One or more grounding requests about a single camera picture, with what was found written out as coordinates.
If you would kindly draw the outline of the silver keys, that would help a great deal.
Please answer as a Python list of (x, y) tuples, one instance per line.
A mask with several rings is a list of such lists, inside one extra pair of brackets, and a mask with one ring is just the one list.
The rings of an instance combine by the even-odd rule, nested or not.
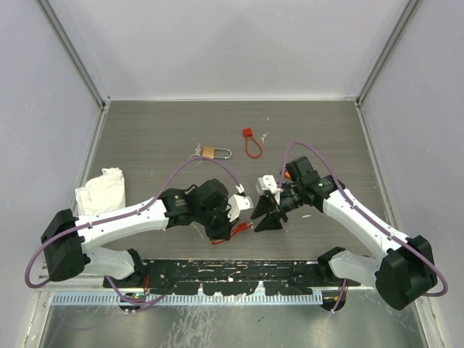
[(262, 143), (265, 143), (265, 139), (268, 137), (269, 133), (264, 133), (261, 135), (260, 139)]

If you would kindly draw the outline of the brass padlock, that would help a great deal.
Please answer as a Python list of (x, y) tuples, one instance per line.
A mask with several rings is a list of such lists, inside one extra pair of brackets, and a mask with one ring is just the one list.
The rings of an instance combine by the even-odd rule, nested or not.
[(230, 149), (217, 148), (214, 146), (202, 146), (198, 144), (191, 157), (208, 157), (216, 160), (229, 160), (233, 152)]

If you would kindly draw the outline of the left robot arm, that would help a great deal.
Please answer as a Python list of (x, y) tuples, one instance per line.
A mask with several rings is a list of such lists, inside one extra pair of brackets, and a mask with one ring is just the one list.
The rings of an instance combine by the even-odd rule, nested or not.
[(203, 225), (210, 240), (229, 239), (239, 218), (238, 200), (212, 179), (187, 190), (169, 188), (154, 201), (99, 215), (74, 217), (71, 210), (61, 210), (41, 237), (49, 280), (66, 281), (86, 272), (137, 287), (145, 279), (139, 255), (108, 250), (105, 244), (192, 222)]

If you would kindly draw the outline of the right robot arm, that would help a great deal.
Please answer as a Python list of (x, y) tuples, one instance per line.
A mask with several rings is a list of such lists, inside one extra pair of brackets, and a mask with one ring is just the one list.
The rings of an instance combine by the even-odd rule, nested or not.
[(260, 199), (252, 218), (261, 221), (256, 232), (281, 230), (289, 212), (308, 205), (344, 226), (372, 254), (360, 256), (336, 246), (319, 256), (318, 280), (328, 286), (354, 281), (373, 287), (395, 310), (437, 285), (432, 248), (425, 238), (411, 238), (385, 223), (359, 203), (342, 182), (332, 175), (320, 177), (307, 157), (287, 163), (285, 171), (285, 183), (278, 183), (273, 175), (257, 180)]

